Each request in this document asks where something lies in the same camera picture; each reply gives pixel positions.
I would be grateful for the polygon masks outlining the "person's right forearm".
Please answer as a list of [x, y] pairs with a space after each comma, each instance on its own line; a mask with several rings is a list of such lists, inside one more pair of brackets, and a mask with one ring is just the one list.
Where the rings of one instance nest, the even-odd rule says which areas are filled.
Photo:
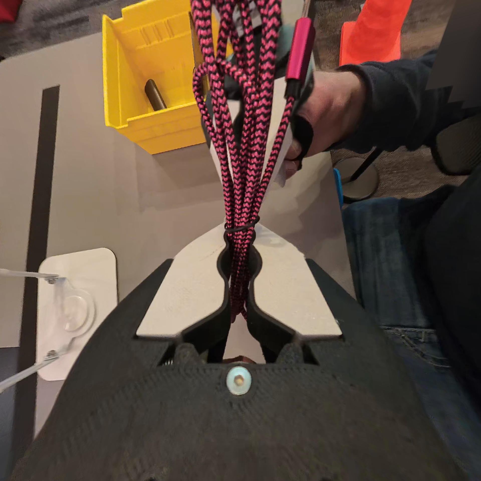
[[366, 100], [353, 133], [329, 150], [367, 153], [373, 148], [393, 152], [400, 147], [415, 151], [432, 147], [445, 128], [480, 113], [478, 107], [449, 102], [452, 87], [427, 89], [437, 50], [416, 59], [388, 63], [347, 64], [339, 72], [358, 76], [366, 88]]

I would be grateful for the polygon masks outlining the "black floor stand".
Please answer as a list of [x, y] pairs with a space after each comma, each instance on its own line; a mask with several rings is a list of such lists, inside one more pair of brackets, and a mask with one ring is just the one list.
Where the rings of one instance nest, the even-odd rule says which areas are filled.
[[353, 203], [371, 198], [376, 192], [380, 175], [376, 165], [383, 153], [375, 148], [367, 157], [345, 157], [334, 163], [334, 177], [341, 203]]

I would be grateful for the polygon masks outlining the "grey usb hub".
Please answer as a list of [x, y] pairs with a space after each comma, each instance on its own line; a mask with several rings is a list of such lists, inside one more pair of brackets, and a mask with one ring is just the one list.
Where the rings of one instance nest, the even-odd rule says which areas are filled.
[[167, 108], [166, 102], [153, 79], [146, 81], [144, 91], [153, 111], [162, 111]]

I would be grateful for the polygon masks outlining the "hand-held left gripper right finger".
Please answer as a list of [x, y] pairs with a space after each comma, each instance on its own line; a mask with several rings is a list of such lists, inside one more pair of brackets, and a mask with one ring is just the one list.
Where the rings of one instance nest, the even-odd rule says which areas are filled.
[[338, 339], [341, 329], [304, 254], [257, 224], [250, 249], [248, 330], [261, 345]]

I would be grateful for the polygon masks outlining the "person's right hand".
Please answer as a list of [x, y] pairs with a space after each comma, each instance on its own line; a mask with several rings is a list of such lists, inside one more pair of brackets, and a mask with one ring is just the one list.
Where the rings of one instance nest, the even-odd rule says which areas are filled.
[[[314, 130], [305, 158], [329, 151], [353, 134], [362, 118], [366, 100], [367, 85], [358, 72], [314, 72], [313, 91], [299, 111]], [[299, 170], [299, 161], [295, 158], [300, 150], [299, 142], [293, 137], [284, 163], [287, 179]]]

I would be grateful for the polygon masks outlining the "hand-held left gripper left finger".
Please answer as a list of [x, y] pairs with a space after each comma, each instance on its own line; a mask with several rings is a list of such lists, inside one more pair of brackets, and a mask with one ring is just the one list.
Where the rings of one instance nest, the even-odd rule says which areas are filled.
[[220, 342], [230, 329], [230, 253], [225, 228], [204, 233], [173, 259], [136, 335]]

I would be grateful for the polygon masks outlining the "yellow plastic bin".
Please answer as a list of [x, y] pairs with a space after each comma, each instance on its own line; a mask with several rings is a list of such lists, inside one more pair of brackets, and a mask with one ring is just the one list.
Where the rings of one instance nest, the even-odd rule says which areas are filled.
[[[102, 19], [105, 124], [149, 154], [205, 143], [192, 90], [202, 62], [190, 1], [143, 1]], [[167, 108], [153, 111], [153, 79]]]

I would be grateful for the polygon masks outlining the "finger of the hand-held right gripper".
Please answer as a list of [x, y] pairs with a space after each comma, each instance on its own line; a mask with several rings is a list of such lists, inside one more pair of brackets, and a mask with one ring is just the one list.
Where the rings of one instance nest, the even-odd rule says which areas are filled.
[[[285, 110], [285, 104], [286, 104], [286, 100], [284, 98], [275, 98], [273, 101], [271, 122], [268, 130], [268, 138], [267, 138], [267, 149], [266, 149], [266, 155], [264, 160], [264, 166], [262, 168], [262, 174], [261, 174], [262, 177], [264, 176], [272, 149], [274, 147], [274, 144], [278, 135], [279, 126]], [[287, 174], [286, 174], [286, 167], [284, 163], [285, 163], [286, 154], [292, 144], [292, 139], [293, 139], [293, 135], [292, 135], [291, 124], [290, 124], [290, 121], [287, 121], [286, 133], [281, 143], [280, 152], [276, 160], [276, 163], [273, 167], [273, 173], [269, 180], [266, 193], [263, 197], [263, 201], [261, 204], [261, 209], [258, 214], [260, 217], [262, 217], [264, 207], [267, 205], [267, 201], [269, 200], [269, 197], [271, 196], [272, 192], [275, 189], [283, 188], [286, 184]]]

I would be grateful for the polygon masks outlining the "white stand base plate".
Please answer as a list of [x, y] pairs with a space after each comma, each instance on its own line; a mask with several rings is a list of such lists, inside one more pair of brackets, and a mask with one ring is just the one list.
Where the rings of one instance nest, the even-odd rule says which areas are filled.
[[81, 351], [106, 316], [117, 306], [117, 265], [107, 248], [46, 258], [38, 281], [36, 361], [52, 352], [57, 358], [38, 375], [46, 382], [64, 381]]

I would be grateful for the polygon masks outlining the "orange cone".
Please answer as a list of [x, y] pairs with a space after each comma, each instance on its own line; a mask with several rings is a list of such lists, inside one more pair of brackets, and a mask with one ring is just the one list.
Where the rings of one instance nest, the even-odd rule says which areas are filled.
[[356, 21], [340, 32], [339, 65], [401, 57], [401, 30], [412, 1], [365, 1]]

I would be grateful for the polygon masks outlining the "person's legs in jeans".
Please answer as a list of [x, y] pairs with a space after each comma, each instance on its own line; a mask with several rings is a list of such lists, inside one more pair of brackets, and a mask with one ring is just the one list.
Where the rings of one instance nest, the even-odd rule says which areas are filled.
[[415, 199], [374, 198], [342, 211], [358, 302], [403, 359], [428, 418], [469, 480], [480, 480], [480, 414], [442, 352], [425, 313], [417, 264], [428, 222], [455, 191]]

